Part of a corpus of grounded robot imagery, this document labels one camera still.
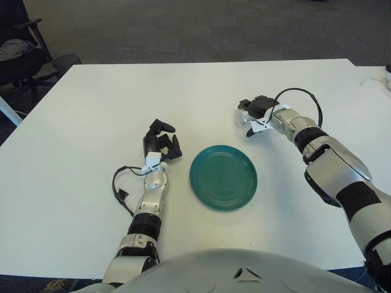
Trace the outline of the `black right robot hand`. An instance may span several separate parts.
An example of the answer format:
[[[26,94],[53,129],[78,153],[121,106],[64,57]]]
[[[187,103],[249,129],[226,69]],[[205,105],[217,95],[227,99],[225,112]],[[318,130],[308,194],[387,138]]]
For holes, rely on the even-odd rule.
[[[241,100],[236,109],[236,121],[240,126],[249,126],[246,137],[269,129],[269,118],[273,106],[278,102],[267,96],[257,96],[253,100]]]

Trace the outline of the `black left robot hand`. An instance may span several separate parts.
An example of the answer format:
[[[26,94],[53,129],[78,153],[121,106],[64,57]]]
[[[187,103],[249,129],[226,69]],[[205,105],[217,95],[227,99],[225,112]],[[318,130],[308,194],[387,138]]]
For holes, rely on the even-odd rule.
[[[155,119],[143,138],[144,156],[149,152],[159,153],[160,161],[171,161],[182,157],[175,128],[159,119]]]

